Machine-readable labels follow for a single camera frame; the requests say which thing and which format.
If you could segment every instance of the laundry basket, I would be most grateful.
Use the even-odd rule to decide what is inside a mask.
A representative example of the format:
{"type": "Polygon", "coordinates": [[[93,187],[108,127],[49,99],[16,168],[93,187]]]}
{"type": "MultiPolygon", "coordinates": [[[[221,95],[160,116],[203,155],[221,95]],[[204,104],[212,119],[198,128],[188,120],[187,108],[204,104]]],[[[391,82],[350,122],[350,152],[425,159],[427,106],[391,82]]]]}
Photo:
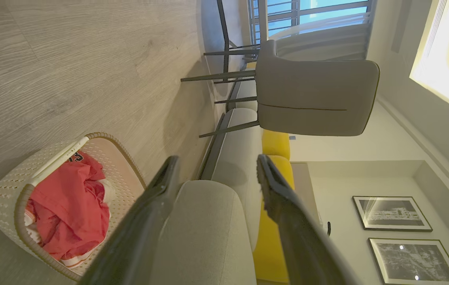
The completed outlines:
{"type": "Polygon", "coordinates": [[[43,148],[11,170],[0,181],[0,229],[17,245],[56,271],[78,281],[107,241],[101,243],[79,267],[68,269],[34,242],[24,226],[24,211],[34,188],[50,173],[81,150],[103,165],[103,173],[116,189],[116,199],[108,204],[110,222],[107,238],[146,188],[136,164],[111,135],[91,133],[74,142],[60,142],[43,148]]]}

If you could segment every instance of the sky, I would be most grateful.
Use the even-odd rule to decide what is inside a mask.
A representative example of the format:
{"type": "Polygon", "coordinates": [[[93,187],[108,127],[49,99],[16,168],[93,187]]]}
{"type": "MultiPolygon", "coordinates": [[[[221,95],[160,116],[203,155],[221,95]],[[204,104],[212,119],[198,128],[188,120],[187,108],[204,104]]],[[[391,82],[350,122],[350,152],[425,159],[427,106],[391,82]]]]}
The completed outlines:
{"type": "MultiPolygon", "coordinates": [[[[287,2],[289,0],[267,0],[268,5],[278,4],[287,2]]],[[[328,7],[333,5],[347,4],[347,3],[355,3],[355,2],[363,2],[365,0],[300,0],[300,10],[312,9],[312,8],[321,8],[328,7]]],[[[271,13],[286,13],[291,10],[291,3],[280,4],[276,6],[268,7],[268,14],[271,13]]],[[[365,13],[367,11],[367,7],[359,7],[359,8],[351,8],[351,9],[341,9],[338,11],[327,11],[323,13],[310,14],[310,15],[302,15],[300,16],[300,24],[319,21],[329,18],[335,18],[340,16],[347,16],[359,13],[365,13]]],[[[275,29],[268,31],[269,36],[276,34],[285,28],[282,27],[290,27],[291,19],[270,22],[268,23],[269,29],[275,29]]]]}

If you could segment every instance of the black metal leg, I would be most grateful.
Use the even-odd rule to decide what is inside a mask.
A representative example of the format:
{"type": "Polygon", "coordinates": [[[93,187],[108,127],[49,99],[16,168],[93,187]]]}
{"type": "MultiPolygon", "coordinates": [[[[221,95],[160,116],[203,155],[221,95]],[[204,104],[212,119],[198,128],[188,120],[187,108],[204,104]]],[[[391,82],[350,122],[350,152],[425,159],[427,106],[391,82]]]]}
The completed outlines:
{"type": "Polygon", "coordinates": [[[255,70],[243,70],[239,72],[226,72],[226,73],[219,73],[219,74],[210,74],[210,75],[204,75],[204,76],[195,76],[195,77],[188,77],[188,78],[182,78],[180,81],[198,81],[198,80],[210,80],[210,79],[228,79],[228,78],[239,78],[239,77],[251,77],[255,76],[256,71],[255,70]]]}
{"type": "Polygon", "coordinates": [[[232,83],[232,82],[242,82],[242,81],[251,81],[251,80],[255,80],[255,78],[242,78],[242,79],[237,79],[237,80],[226,80],[226,81],[214,81],[214,84],[219,84],[219,83],[232,83]]]}
{"type": "Polygon", "coordinates": [[[203,55],[247,55],[259,54],[259,49],[206,52],[203,55]]]}
{"type": "Polygon", "coordinates": [[[250,48],[250,47],[259,47],[259,44],[257,44],[257,45],[247,45],[247,46],[242,46],[242,47],[232,47],[230,49],[242,49],[242,48],[250,48]]]}
{"type": "Polygon", "coordinates": [[[257,99],[258,99],[257,96],[245,97],[245,98],[238,98],[238,99],[229,99],[229,100],[224,100],[224,101],[215,101],[214,104],[256,101],[257,99]]]}
{"type": "MultiPolygon", "coordinates": [[[[223,30],[224,51],[229,51],[229,36],[228,27],[226,26],[226,17],[224,15],[224,6],[222,0],[217,0],[217,10],[219,11],[219,19],[221,20],[221,28],[223,30]]],[[[229,68],[229,54],[224,54],[223,72],[228,72],[229,68]]]]}
{"type": "Polygon", "coordinates": [[[199,137],[210,137],[212,135],[218,135],[220,133],[238,131],[238,130],[242,130],[242,129],[246,129],[246,128],[250,128],[250,127],[254,127],[254,126],[259,126],[259,121],[253,121],[253,122],[245,123],[242,125],[233,126],[230,128],[217,130],[215,132],[209,132],[204,135],[200,135],[199,137]]]}

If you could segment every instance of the black and white photo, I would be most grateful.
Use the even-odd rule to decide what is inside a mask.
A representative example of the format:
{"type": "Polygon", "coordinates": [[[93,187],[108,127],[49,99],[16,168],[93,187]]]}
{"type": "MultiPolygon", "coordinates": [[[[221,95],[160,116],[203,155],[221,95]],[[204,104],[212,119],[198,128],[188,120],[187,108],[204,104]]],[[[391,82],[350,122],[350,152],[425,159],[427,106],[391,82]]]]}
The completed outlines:
{"type": "Polygon", "coordinates": [[[369,238],[385,284],[448,284],[449,256],[439,240],[369,238]]]}
{"type": "Polygon", "coordinates": [[[366,230],[432,231],[412,197],[353,196],[366,230]]]}

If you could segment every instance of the yellow pillow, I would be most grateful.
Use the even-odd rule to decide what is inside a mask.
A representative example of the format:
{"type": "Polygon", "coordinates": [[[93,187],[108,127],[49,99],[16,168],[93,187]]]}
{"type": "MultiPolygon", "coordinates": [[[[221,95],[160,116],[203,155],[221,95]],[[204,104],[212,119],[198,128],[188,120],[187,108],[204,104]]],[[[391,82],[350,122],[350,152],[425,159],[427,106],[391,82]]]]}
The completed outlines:
{"type": "Polygon", "coordinates": [[[289,134],[263,130],[261,143],[264,154],[279,155],[290,159],[289,134]]]}
{"type": "Polygon", "coordinates": [[[247,63],[247,68],[256,68],[256,62],[247,63]]]}
{"type": "MultiPolygon", "coordinates": [[[[288,184],[294,189],[293,169],[289,160],[282,156],[268,156],[277,167],[288,184]]],[[[261,203],[259,233],[256,248],[253,252],[256,278],[273,282],[288,283],[288,269],[284,261],[284,253],[280,243],[277,224],[268,217],[261,203]]]]}

